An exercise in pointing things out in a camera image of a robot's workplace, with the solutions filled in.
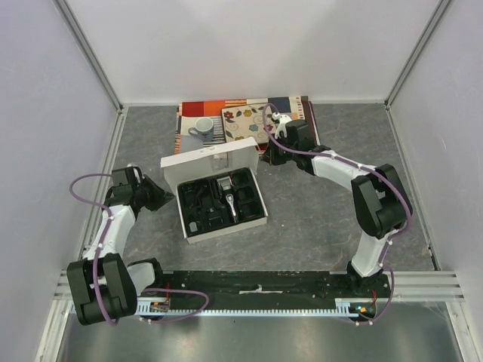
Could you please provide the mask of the white hair clipper kit box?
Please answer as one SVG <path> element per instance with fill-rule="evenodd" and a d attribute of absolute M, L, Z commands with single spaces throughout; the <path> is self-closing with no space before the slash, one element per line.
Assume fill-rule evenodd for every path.
<path fill-rule="evenodd" d="M 268 211 L 258 186 L 257 142 L 249 137 L 161 159 L 163 176 L 177 199 L 183 234 L 194 244 L 267 223 Z M 217 184 L 230 176 L 238 212 L 233 222 Z"/>

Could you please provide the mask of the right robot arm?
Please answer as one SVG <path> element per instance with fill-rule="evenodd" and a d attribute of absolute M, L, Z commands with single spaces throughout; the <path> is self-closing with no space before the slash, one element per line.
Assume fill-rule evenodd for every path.
<path fill-rule="evenodd" d="M 398 172 L 391 164 L 376 167 L 344 158 L 317 145 L 304 120 L 277 116 L 274 127 L 263 121 L 269 137 L 263 160 L 272 165 L 293 161 L 306 173 L 352 193 L 361 238 L 348 262 L 345 285 L 351 295 L 364 296 L 382 279 L 383 260 L 392 239 L 411 223 L 413 209 Z"/>

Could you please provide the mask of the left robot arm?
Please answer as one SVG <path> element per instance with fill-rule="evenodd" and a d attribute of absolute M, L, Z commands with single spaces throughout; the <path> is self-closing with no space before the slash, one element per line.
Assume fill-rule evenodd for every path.
<path fill-rule="evenodd" d="M 125 265 L 122 254 L 128 235 L 142 209 L 157 211 L 174 195 L 160 188 L 137 166 L 113 170 L 105 177 L 112 179 L 104 202 L 77 195 L 74 185 L 91 175 L 80 176 L 69 185 L 76 200 L 99 207 L 101 224 L 94 241 L 79 261 L 66 270 L 69 288 L 80 324 L 101 322 L 116 325 L 120 318 L 137 310 L 137 297 L 145 292 L 159 296 L 165 290 L 165 277 L 154 259 Z"/>

